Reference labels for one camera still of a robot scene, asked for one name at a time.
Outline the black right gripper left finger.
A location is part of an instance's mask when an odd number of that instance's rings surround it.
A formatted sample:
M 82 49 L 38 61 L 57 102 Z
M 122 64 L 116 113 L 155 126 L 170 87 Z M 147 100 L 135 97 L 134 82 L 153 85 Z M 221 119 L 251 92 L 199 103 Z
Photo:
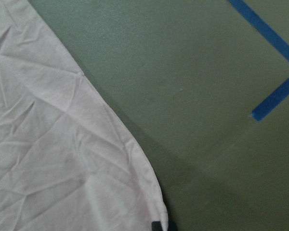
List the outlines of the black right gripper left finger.
M 163 231 L 160 221 L 152 221 L 151 228 L 152 228 L 152 231 Z

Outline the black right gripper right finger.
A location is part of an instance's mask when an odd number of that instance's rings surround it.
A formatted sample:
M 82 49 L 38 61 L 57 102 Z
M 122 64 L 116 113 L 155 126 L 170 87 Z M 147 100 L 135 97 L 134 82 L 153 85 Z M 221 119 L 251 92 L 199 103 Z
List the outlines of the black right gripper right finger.
M 168 231 L 177 231 L 177 225 L 174 221 L 168 222 Z

